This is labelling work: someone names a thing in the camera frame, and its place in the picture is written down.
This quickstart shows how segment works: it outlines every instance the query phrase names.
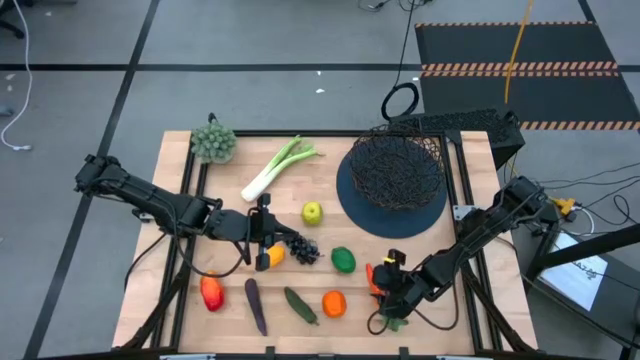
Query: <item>black circular base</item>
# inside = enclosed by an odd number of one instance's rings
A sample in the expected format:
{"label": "black circular base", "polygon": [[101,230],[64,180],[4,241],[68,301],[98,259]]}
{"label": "black circular base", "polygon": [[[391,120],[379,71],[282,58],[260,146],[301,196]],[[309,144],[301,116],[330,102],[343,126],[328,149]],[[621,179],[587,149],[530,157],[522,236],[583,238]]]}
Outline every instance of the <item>black circular base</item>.
{"label": "black circular base", "polygon": [[421,208],[387,210],[374,205],[356,190],[349,163],[347,154],[338,168],[336,189],[344,212],[364,231],[384,238],[408,238],[430,228],[442,214],[447,200],[444,186]]}

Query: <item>wooden tabletop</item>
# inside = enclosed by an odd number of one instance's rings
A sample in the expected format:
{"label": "wooden tabletop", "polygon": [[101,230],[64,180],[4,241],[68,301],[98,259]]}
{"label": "wooden tabletop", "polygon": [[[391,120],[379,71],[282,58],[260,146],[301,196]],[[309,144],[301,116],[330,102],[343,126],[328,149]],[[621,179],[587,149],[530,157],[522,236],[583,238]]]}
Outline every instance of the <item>wooden tabletop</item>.
{"label": "wooden tabletop", "polygon": [[[165,133],[154,184],[172,192],[179,191],[189,134]],[[463,132],[462,138],[474,200],[476,205],[486,208],[499,190],[487,136],[485,133]],[[356,257],[356,271],[349,275],[337,273],[330,256],[321,258],[313,266],[303,266],[293,258],[286,258],[282,264],[261,273],[256,273],[253,265],[241,266],[221,280],[225,287],[226,304],[215,313],[207,311],[203,305],[199,292],[200,277],[192,273],[180,351],[264,353],[265,346],[275,346],[278,353],[397,354],[398,347],[406,346],[411,354],[416,355],[473,353],[460,276],[457,281],[460,320],[453,330],[445,332],[434,329],[412,314],[407,318],[409,325],[400,332],[386,331],[381,336],[368,333],[366,320],[376,307],[369,296],[365,264],[375,266],[382,262],[388,249],[397,248],[407,254],[407,267],[412,267],[427,255],[449,247],[455,240],[448,208],[431,228],[408,239],[379,238],[354,225],[345,215],[335,190],[338,165],[354,140],[311,138],[315,147],[326,156],[314,157],[292,166],[267,191],[271,193],[270,210],[281,223],[314,239],[323,254],[330,254],[331,249],[338,246],[349,248]],[[288,141],[288,138],[281,137],[240,138],[236,154],[229,164],[209,167],[205,195],[222,198],[225,208],[246,211],[252,204],[241,198],[240,191]],[[453,158],[456,192],[462,203],[464,196],[455,150],[452,146],[449,148]],[[197,167],[194,169],[191,194],[195,192],[198,175]],[[308,201],[318,201],[323,207],[324,220],[318,227],[306,227],[300,217],[302,206]],[[158,236],[155,224],[143,224],[135,256]],[[503,237],[511,239],[509,234]],[[157,303],[168,245],[169,242],[164,241],[131,274],[114,346],[122,345],[131,338]],[[522,338],[529,345],[537,347],[515,253],[505,244],[492,242],[485,247],[485,254],[495,303]],[[237,258],[237,250],[228,242],[204,237],[196,242],[194,263],[200,269],[224,272]],[[269,332],[267,337],[261,336],[257,330],[244,293],[244,282],[251,277],[260,287]],[[293,312],[284,297],[285,286],[293,288],[313,308],[319,316],[320,326],[306,324]],[[322,312],[322,296],[330,290],[340,290],[345,294],[347,313],[342,318],[329,319]],[[432,321],[449,325],[454,318],[453,291],[448,291],[434,303],[423,301],[419,309]],[[483,345],[490,348],[486,315],[481,306],[478,309]],[[169,309],[163,344],[168,344],[173,314],[174,309]],[[377,321],[373,324],[374,327],[381,325]]]}

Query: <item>leek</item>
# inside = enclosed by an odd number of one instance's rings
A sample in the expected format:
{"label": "leek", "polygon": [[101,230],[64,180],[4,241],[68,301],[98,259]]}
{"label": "leek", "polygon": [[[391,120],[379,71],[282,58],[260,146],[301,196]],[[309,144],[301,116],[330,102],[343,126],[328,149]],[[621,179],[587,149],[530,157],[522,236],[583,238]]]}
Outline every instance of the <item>leek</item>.
{"label": "leek", "polygon": [[267,166],[245,187],[240,195],[245,201],[252,202],[275,180],[275,178],[291,164],[304,160],[314,155],[320,155],[313,145],[300,145],[302,138],[300,135],[294,137],[287,145],[282,147],[276,156],[271,159]]}

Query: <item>white cable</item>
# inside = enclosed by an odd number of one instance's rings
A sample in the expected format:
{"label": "white cable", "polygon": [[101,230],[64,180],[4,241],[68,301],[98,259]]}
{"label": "white cable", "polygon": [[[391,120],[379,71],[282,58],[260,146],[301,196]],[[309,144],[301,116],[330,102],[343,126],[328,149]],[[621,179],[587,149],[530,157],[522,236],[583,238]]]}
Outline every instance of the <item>white cable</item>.
{"label": "white cable", "polygon": [[585,214],[587,214],[587,216],[589,217],[589,221],[591,222],[591,231],[589,231],[586,234],[575,233],[573,231],[568,231],[566,229],[564,231],[568,232],[571,235],[576,235],[576,236],[585,236],[586,237],[586,236],[593,235],[593,233],[596,232],[596,222],[593,220],[593,216],[591,215],[591,213],[587,209],[585,209],[585,208],[583,208],[581,206],[574,206],[574,207],[571,208],[571,210],[582,211]]}
{"label": "white cable", "polygon": [[29,106],[29,98],[31,97],[31,85],[33,84],[33,74],[31,74],[31,69],[29,68],[29,28],[27,27],[27,20],[25,20],[24,15],[22,14],[22,10],[20,10],[20,5],[18,4],[18,0],[13,0],[13,4],[15,5],[16,10],[18,11],[18,15],[20,15],[20,20],[22,20],[22,25],[24,26],[24,33],[25,33],[24,64],[25,64],[25,68],[27,69],[27,74],[29,74],[29,86],[27,87],[27,96],[24,100],[24,105],[22,106],[22,110],[20,110],[18,115],[16,115],[13,118],[13,120],[11,120],[11,122],[9,122],[7,126],[4,127],[4,129],[2,129],[2,133],[0,134],[0,139],[2,139],[3,144],[13,149],[13,151],[21,151],[21,150],[31,150],[31,145],[22,145],[22,146],[11,145],[5,139],[5,133],[7,132],[7,130],[9,130],[11,125],[15,124],[16,121],[20,119],[22,114],[24,114],[25,110],[27,110],[27,106]]}

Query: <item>orange striped tape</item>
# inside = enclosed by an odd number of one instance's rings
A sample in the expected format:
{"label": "orange striped tape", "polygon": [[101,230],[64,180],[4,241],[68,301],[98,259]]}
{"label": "orange striped tape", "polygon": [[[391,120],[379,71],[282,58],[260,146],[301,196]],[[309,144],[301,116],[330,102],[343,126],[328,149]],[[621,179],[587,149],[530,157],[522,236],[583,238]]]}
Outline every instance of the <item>orange striped tape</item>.
{"label": "orange striped tape", "polygon": [[[506,77],[506,71],[423,71],[420,77]],[[511,77],[618,77],[617,71],[513,71]]]}
{"label": "orange striped tape", "polygon": [[[538,21],[527,23],[531,25],[591,25],[593,21]],[[417,28],[423,26],[520,26],[519,22],[456,22],[456,23],[417,23]]]}
{"label": "orange striped tape", "polygon": [[640,130],[640,121],[523,121],[522,130]]}
{"label": "orange striped tape", "polygon": [[[603,71],[616,70],[615,61],[514,62],[513,71]],[[424,71],[507,71],[509,63],[434,63]]]}

